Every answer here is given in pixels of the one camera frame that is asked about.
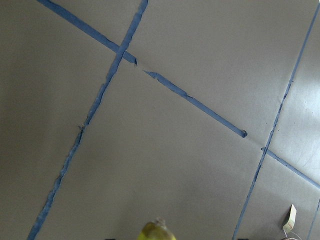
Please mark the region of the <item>basket paper tag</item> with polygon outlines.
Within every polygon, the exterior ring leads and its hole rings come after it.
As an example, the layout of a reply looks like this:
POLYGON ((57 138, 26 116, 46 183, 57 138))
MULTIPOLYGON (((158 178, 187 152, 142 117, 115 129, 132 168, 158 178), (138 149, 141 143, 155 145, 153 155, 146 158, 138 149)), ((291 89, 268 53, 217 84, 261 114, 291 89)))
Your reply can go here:
POLYGON ((289 211, 284 219, 284 222, 282 224, 282 229, 289 233, 293 230, 296 222, 296 215, 297 215, 297 209, 294 204, 292 204, 289 208, 289 211))

